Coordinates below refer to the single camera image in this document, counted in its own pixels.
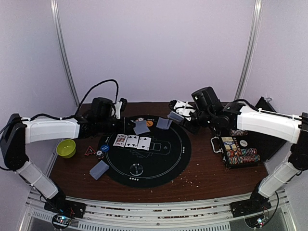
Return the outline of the blue small blind button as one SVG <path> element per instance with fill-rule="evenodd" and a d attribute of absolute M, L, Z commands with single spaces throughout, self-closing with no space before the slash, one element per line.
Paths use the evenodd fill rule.
<path fill-rule="evenodd" d="M 109 147 L 109 145 L 107 145 L 107 144 L 104 144 L 104 145 L 102 145 L 102 146 L 100 147 L 100 151 L 101 151 L 102 153 L 106 153 L 107 151 L 109 151 L 109 149 L 110 149 L 110 147 Z"/>

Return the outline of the grey card deck box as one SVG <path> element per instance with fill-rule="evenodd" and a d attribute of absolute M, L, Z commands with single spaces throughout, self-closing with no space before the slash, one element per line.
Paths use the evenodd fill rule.
<path fill-rule="evenodd" d="M 171 120 L 174 120 L 176 122 L 182 122 L 184 120 L 184 117 L 179 115 L 178 113 L 174 112 L 174 111 L 171 111 L 167 117 Z"/>

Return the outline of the orange big blind button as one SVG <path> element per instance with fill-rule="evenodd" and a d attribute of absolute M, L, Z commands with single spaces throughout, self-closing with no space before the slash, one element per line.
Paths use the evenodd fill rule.
<path fill-rule="evenodd" d="M 151 121 L 151 120 L 147 120 L 146 121 L 146 125 L 147 125 L 147 127 L 151 127 L 151 126 L 153 126 L 153 121 Z"/>

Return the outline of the blue patterned playing card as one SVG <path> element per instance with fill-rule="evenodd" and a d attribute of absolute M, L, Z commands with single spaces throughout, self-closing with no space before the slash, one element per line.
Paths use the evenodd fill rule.
<path fill-rule="evenodd" d="M 156 127 L 162 130 L 168 130 L 171 126 L 172 120 L 166 118 L 159 118 Z"/>

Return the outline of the red poker chip stack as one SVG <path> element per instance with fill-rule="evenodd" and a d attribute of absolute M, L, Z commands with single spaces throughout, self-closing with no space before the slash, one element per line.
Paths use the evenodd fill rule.
<path fill-rule="evenodd" d="M 136 122 L 141 122 L 141 121 L 144 121 L 145 119 L 143 117 L 138 117 L 135 121 Z"/>

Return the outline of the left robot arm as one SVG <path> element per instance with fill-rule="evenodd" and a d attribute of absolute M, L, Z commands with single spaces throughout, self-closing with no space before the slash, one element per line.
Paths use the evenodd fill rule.
<path fill-rule="evenodd" d="M 39 114 L 32 118 L 12 114 L 1 130 L 0 150 L 5 171 L 16 172 L 35 188 L 59 214 L 71 208 L 66 195 L 26 155 L 26 145 L 46 140 L 86 139 L 101 133 L 115 133 L 125 129 L 121 112 L 127 100 L 114 103 L 107 98 L 94 98 L 89 112 L 71 117 L 55 118 Z"/>

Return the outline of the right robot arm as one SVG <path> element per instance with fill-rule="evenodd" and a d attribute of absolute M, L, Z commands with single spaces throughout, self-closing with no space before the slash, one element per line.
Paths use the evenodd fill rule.
<path fill-rule="evenodd" d="M 196 133 L 200 127 L 246 130 L 291 143 L 289 155 L 254 188 L 248 200 L 231 203 L 234 215 L 261 211 L 276 191 L 295 175 L 308 168 L 308 115 L 284 115 L 256 108 L 247 100 L 237 99 L 222 105 L 212 87 L 192 93 L 195 105 L 185 103 L 177 109 L 186 120 L 184 127 Z"/>

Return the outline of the red black triangle token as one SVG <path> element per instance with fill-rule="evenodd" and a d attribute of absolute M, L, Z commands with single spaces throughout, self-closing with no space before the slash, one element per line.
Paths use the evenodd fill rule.
<path fill-rule="evenodd" d="M 96 151 L 91 147 L 89 146 L 85 152 L 85 156 L 89 156 L 89 155 L 93 155 L 93 154 L 96 154 Z"/>

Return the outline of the round black poker mat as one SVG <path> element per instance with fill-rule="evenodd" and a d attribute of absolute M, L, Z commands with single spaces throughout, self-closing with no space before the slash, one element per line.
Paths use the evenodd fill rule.
<path fill-rule="evenodd" d="M 172 122 L 168 130 L 156 127 L 158 116 L 137 115 L 129 117 L 133 124 L 138 117 L 153 121 L 145 137 L 152 138 L 148 151 L 137 148 L 113 146 L 117 134 L 105 134 L 98 142 L 98 148 L 109 145 L 103 161 L 109 165 L 107 175 L 114 181 L 137 188 L 151 188 L 163 185 L 179 176 L 188 165 L 191 142 L 178 124 Z"/>

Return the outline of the black poker chip case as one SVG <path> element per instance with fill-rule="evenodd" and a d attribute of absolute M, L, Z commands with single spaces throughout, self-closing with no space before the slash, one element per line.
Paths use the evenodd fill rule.
<path fill-rule="evenodd" d="M 254 167 L 271 159 L 285 141 L 270 135 L 240 130 L 212 130 L 211 145 L 222 154 L 227 168 Z"/>

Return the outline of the lime green bowl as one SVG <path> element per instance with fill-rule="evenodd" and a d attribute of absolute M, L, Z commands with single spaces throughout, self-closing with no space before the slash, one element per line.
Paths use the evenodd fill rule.
<path fill-rule="evenodd" d="M 57 154 L 65 159 L 71 158 L 76 153 L 76 143 L 72 139 L 67 139 L 61 141 L 57 148 L 56 148 Z"/>

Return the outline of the right aluminium frame post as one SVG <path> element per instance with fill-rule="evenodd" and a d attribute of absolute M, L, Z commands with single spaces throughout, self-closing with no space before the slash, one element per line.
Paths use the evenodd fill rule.
<path fill-rule="evenodd" d="M 257 46 L 257 39 L 259 34 L 260 28 L 260 21 L 261 21 L 261 13 L 262 13 L 262 0 L 255 0 L 252 22 L 251 22 L 251 29 L 246 49 L 246 54 L 244 58 L 244 64 L 242 67 L 238 87 L 235 93 L 234 99 L 243 99 L 244 93 L 247 87 L 251 67 L 252 67 L 252 59 L 253 54 Z"/>

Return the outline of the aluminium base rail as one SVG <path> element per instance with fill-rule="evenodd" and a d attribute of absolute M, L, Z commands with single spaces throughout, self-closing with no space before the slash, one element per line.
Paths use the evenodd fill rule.
<path fill-rule="evenodd" d="M 285 190 L 270 198 L 272 207 L 235 217 L 231 203 L 249 194 L 173 203 L 121 203 L 68 197 L 86 205 L 83 218 L 74 219 L 69 231 L 250 231 L 253 218 L 264 216 L 263 231 L 299 230 Z"/>

